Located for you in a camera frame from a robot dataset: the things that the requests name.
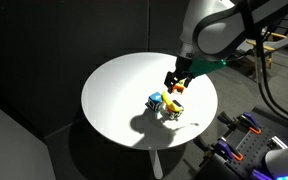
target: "blue block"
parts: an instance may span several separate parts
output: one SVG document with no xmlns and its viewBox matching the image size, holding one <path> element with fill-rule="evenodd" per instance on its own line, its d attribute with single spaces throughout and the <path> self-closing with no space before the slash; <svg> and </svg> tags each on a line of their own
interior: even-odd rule
<svg viewBox="0 0 288 180">
<path fill-rule="evenodd" d="M 156 92 L 148 97 L 148 106 L 153 110 L 153 111 L 158 111 L 162 104 L 162 94 L 159 92 Z"/>
</svg>

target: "round white table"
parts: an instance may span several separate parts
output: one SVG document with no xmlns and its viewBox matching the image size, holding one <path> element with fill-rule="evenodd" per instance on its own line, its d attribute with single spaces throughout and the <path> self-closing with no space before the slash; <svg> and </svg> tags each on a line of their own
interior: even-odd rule
<svg viewBox="0 0 288 180">
<path fill-rule="evenodd" d="M 167 91 L 164 80 L 175 70 L 175 61 L 175 56 L 160 53 L 121 56 L 96 69 L 82 91 L 90 124 L 120 145 L 149 150 L 157 179 L 163 177 L 157 150 L 194 139 L 210 125 L 217 109 L 216 90 L 206 75 L 192 80 L 182 95 L 170 94 L 184 107 L 178 120 L 147 107 L 151 94 Z"/>
</svg>

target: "black wall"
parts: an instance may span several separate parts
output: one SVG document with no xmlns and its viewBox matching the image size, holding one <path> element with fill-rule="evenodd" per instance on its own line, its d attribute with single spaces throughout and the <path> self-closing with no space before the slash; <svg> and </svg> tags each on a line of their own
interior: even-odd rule
<svg viewBox="0 0 288 180">
<path fill-rule="evenodd" d="M 0 97 L 44 136 L 70 124 L 114 57 L 175 55 L 188 0 L 0 0 Z"/>
</svg>

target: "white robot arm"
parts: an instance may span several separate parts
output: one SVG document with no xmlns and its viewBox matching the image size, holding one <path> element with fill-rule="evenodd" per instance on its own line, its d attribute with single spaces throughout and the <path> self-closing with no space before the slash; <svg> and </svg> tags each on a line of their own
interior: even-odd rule
<svg viewBox="0 0 288 180">
<path fill-rule="evenodd" d="M 185 87 L 195 77 L 223 67 L 231 55 L 254 32 L 288 14 L 288 0 L 191 0 L 180 37 L 176 70 L 168 72 L 169 88 L 186 78 Z M 274 178 L 288 175 L 288 148 L 267 153 L 266 165 Z"/>
</svg>

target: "toy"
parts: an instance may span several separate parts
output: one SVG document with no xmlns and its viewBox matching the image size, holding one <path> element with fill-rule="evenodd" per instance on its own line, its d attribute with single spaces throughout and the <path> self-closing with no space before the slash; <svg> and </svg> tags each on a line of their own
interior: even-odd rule
<svg viewBox="0 0 288 180">
<path fill-rule="evenodd" d="M 180 117 L 180 115 L 184 111 L 184 107 L 176 100 L 170 100 L 166 91 L 162 92 L 162 99 L 166 104 L 166 109 L 170 118 L 177 119 L 178 117 Z"/>
<path fill-rule="evenodd" d="M 162 95 L 159 92 L 156 92 L 148 97 L 147 104 L 153 111 L 158 111 L 162 103 Z"/>
<path fill-rule="evenodd" d="M 183 94 L 185 79 L 180 80 L 172 88 L 172 93 Z"/>
</svg>

